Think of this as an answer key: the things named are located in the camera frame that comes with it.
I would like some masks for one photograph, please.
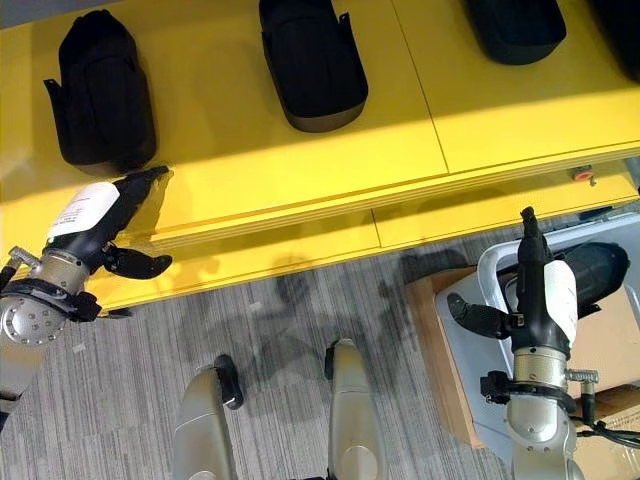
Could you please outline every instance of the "bolt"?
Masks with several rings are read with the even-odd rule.
[[[571,370],[565,371],[565,377],[571,382],[593,382],[600,381],[600,374],[597,370]]]

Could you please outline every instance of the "white label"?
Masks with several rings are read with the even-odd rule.
[[[69,202],[49,230],[48,238],[84,232],[96,226],[120,196],[113,183],[92,183]]]
[[[547,312],[573,346],[578,330],[578,297],[576,277],[569,265],[554,260],[544,266],[544,296]]]

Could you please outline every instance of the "yellow table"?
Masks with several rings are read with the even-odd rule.
[[[155,189],[121,245],[169,252],[152,282],[99,274],[108,308],[629,201],[621,162],[596,187],[567,169],[640,153],[640,87],[615,65],[581,0],[547,59],[506,67],[477,46],[458,1],[335,0],[370,87],[327,134],[292,129],[267,70],[254,0],[129,0],[108,8],[136,38],[157,122]],[[78,13],[0,33],[0,251],[42,248],[78,186],[60,158],[42,80]]]

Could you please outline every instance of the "gray carpet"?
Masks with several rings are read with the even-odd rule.
[[[71,325],[2,432],[2,478],[171,478],[184,388],[223,352],[236,360],[246,390],[246,405],[227,413],[239,478],[321,475],[324,350],[351,336],[377,392],[391,479],[510,479],[490,452],[472,451],[440,427],[404,284],[473,264],[518,235],[519,228],[502,229]]]

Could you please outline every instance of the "black fabric bag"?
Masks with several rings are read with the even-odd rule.
[[[591,0],[591,4],[620,66],[640,83],[640,2]]]
[[[331,0],[261,0],[264,54],[289,123],[324,132],[364,108],[367,79],[349,15]]]
[[[45,80],[64,159],[94,175],[127,173],[156,151],[133,37],[106,10],[79,17],[58,52],[62,86]]]
[[[567,36],[556,0],[467,0],[467,6],[487,55],[506,65],[537,62]]]

